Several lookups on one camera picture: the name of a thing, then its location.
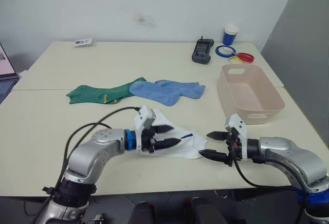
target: scissors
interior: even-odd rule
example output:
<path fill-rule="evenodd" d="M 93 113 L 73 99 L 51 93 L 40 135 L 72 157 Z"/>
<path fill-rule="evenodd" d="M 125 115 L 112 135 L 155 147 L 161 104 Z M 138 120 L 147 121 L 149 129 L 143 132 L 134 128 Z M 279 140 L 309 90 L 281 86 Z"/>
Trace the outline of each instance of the scissors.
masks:
<path fill-rule="evenodd" d="M 224 49 L 224 50 L 228 53 L 233 53 L 235 56 L 239 57 L 241 60 L 248 62 L 248 63 L 252 63 L 253 60 L 255 59 L 255 57 L 249 53 L 234 53 L 227 49 Z"/>

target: black remote control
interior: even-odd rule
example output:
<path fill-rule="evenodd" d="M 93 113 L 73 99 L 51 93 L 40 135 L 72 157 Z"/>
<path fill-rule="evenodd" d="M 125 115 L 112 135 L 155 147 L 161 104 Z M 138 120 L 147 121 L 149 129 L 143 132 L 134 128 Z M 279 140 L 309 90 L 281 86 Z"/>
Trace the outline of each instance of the black remote control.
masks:
<path fill-rule="evenodd" d="M 192 60 L 201 64 L 208 64 L 210 61 L 209 51 L 210 48 L 214 45 L 213 39 L 201 39 L 197 40 L 193 54 Z"/>

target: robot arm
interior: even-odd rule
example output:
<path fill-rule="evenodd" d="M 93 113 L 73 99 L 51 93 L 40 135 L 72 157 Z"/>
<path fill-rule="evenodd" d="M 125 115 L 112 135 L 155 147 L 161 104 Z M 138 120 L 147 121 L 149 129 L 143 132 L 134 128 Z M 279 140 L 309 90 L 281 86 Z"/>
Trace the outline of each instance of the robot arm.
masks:
<path fill-rule="evenodd" d="M 95 183 L 112 157 L 136 149 L 152 153 L 180 142 L 176 138 L 156 141 L 153 138 L 156 133 L 165 133 L 173 127 L 152 126 L 155 118 L 154 112 L 143 106 L 135 118 L 135 130 L 100 130 L 88 142 L 79 145 L 72 152 L 64 178 L 37 223 L 79 223 L 90 195 L 96 192 Z"/>
<path fill-rule="evenodd" d="M 247 126 L 234 114 L 226 122 L 228 132 L 211 132 L 207 136 L 226 140 L 229 154 L 213 150 L 199 151 L 204 157 L 232 166 L 234 151 L 237 160 L 252 159 L 282 171 L 302 198 L 307 194 L 306 214 L 311 223 L 329 223 L 329 177 L 322 160 L 286 138 L 248 139 Z"/>

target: blue sock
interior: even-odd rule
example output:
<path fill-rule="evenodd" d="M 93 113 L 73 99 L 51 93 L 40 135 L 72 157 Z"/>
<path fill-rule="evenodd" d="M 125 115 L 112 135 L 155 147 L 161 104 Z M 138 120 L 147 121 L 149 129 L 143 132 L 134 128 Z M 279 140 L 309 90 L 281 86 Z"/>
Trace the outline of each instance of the blue sock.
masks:
<path fill-rule="evenodd" d="M 159 80 L 155 82 L 163 87 L 178 89 L 184 97 L 199 99 L 204 93 L 205 86 L 199 83 L 181 83 L 170 80 Z"/>
<path fill-rule="evenodd" d="M 174 105 L 179 98 L 178 89 L 162 87 L 147 81 L 138 81 L 129 87 L 129 92 L 146 99 L 160 102 L 166 106 Z"/>

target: red scissors handle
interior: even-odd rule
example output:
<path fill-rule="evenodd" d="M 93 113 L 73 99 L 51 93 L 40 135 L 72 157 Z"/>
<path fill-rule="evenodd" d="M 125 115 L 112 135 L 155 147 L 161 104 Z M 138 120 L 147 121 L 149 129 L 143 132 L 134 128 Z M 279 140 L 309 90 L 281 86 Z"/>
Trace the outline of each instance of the red scissors handle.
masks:
<path fill-rule="evenodd" d="M 255 59 L 255 57 L 249 53 L 237 53 L 236 54 L 237 57 L 239 57 L 241 60 L 244 60 L 245 62 L 253 62 L 253 60 Z"/>

